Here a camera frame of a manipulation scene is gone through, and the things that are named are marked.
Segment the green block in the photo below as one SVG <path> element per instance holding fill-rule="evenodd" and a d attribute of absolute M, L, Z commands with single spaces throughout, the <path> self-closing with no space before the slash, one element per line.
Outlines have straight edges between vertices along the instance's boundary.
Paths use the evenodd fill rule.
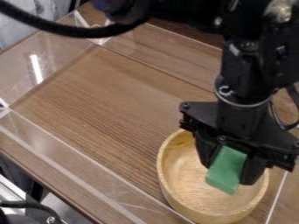
<path fill-rule="evenodd" d="M 205 182 L 229 195 L 238 189 L 238 177 L 246 157 L 246 154 L 222 146 L 209 167 Z"/>

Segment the green sponge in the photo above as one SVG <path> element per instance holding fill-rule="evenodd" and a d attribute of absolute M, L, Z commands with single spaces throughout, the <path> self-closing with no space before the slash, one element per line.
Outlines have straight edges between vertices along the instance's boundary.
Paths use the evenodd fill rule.
<path fill-rule="evenodd" d="M 246 157 L 246 154 L 222 146 L 209 167 L 205 182 L 229 195 L 238 189 L 238 176 Z"/>

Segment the clear acrylic enclosure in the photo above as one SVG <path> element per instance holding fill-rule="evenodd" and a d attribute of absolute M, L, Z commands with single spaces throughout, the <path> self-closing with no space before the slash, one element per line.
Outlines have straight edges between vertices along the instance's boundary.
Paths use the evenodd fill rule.
<path fill-rule="evenodd" d="M 98 15 L 97 23 L 89 24 L 82 14 L 74 11 L 61 22 L 85 27 L 109 23 Z M 50 128 L 40 127 L 38 121 L 30 121 L 30 117 L 22 115 L 24 110 L 18 109 L 17 104 L 18 102 L 22 103 L 26 97 L 32 98 L 30 102 L 38 101 L 34 91 L 36 89 L 42 90 L 54 83 L 56 73 L 68 69 L 74 62 L 84 66 L 84 57 L 89 54 L 96 55 L 93 49 L 97 48 L 104 48 L 108 55 L 116 53 L 121 57 L 125 56 L 137 63 L 146 65 L 152 68 L 152 74 L 157 70 L 162 72 L 162 75 L 172 76 L 173 88 L 189 85 L 194 90 L 208 90 L 209 95 L 212 95 L 213 79 L 220 70 L 220 49 L 213 46 L 205 45 L 149 24 L 142 25 L 118 37 L 92 40 L 64 38 L 49 33 L 37 32 L 0 56 L 0 103 L 4 106 L 0 113 L 1 152 L 24 170 L 46 183 L 49 189 L 56 189 L 54 193 L 69 203 L 73 200 L 81 201 L 80 205 L 74 207 L 93 221 L 102 221 L 104 223 L 192 223 L 162 202 L 154 199 L 153 195 L 150 196 L 117 175 L 113 167 L 106 167 L 105 162 L 101 164 L 84 155 L 80 148 L 68 144 L 66 137 L 66 140 L 58 139 L 54 133 L 49 131 Z M 121 86 L 121 82 L 116 83 L 117 78 L 110 77 L 113 83 L 109 83 L 109 80 L 102 80 L 105 86 L 102 84 L 101 94 L 104 98 L 106 97 L 106 101 L 102 101 L 102 103 L 126 99 L 120 96 L 116 99 L 117 94 L 116 96 L 105 96 L 104 91 L 108 94 L 108 91 L 116 91 L 114 87 L 129 88 L 130 95 L 142 95 L 142 91 L 146 91 L 156 97 L 157 102 L 164 103 L 164 105 L 169 104 L 170 109 L 177 108 L 169 99 L 174 102 L 178 102 L 182 97 L 196 99 L 192 90 L 176 94 L 173 88 L 158 87 L 158 80 L 152 77 L 146 79 L 145 83 L 130 80 L 132 86 L 126 86 L 126 77 L 121 80 L 124 86 Z M 284 105 L 277 106 L 283 112 L 291 111 L 291 116 L 295 116 L 292 102 L 284 93 L 276 97 L 276 103 Z M 172 112 L 165 112 L 168 111 L 166 107 L 161 106 L 160 108 L 165 116 L 168 115 L 165 113 Z M 137 113 L 138 107 L 133 103 L 130 109 Z M 88 109 L 82 106 L 81 113 L 88 112 Z M 150 117 L 153 117 L 157 125 L 158 114 L 156 113 L 150 112 Z M 166 131 L 173 130 L 173 126 L 168 129 L 166 125 L 164 125 Z M 114 131 L 113 128 L 112 125 L 108 127 L 110 131 Z M 32 163 L 36 163 L 38 171 L 30 166 Z M 84 167 L 84 172 L 77 168 L 77 164 Z M 52 176 L 56 176 L 60 181 L 52 183 Z M 253 213 L 240 223 L 296 223 L 293 217 L 299 218 L 299 205 L 295 203 L 296 199 L 299 199 L 297 170 L 292 174 L 287 174 L 275 168 L 271 170 L 269 178 L 265 197 Z M 65 189 L 65 183 L 73 185 L 73 189 L 77 191 L 76 195 Z"/>

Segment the wooden table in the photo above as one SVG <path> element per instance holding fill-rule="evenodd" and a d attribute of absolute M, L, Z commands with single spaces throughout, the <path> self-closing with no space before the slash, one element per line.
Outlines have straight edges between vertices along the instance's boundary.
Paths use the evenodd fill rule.
<path fill-rule="evenodd" d="M 98 13 L 88 4 L 80 12 L 90 24 L 98 22 Z M 166 49 L 164 39 L 176 39 L 177 47 Z M 141 58 L 142 62 L 116 53 L 117 50 L 130 58 Z M 218 68 L 218 49 L 200 43 L 194 45 L 189 39 L 153 27 L 140 29 L 136 35 L 112 39 L 105 47 L 93 45 L 12 106 L 78 153 L 69 152 L 61 145 L 52 145 L 36 130 L 24 133 L 21 128 L 18 132 L 38 146 L 38 152 L 34 155 L 33 150 L 24 150 L 24 145 L 4 133 L 0 134 L 1 152 L 94 223 L 117 223 L 118 220 L 130 223 L 92 195 L 92 189 L 98 189 L 104 183 L 89 158 L 165 203 L 154 169 L 157 150 L 164 139 L 178 129 L 180 102 L 214 101 L 212 80 Z M 276 103 L 283 116 L 293 117 L 284 93 L 276 98 Z M 49 158 L 64 167 L 44 163 Z M 273 169 L 265 197 L 240 223 L 265 222 L 281 176 L 283 172 Z M 293 223 L 295 213 L 283 213 L 279 217 L 284 223 Z"/>

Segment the wooden bowl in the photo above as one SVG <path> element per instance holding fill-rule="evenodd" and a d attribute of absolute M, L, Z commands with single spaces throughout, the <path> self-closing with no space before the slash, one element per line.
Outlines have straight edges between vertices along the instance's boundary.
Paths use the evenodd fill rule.
<path fill-rule="evenodd" d="M 200 224 L 228 224 L 241 220 L 257 206 L 268 185 L 268 170 L 252 186 L 241 185 L 234 195 L 205 184 L 192 134 L 176 131 L 157 155 L 157 175 L 162 196 L 172 208 Z"/>

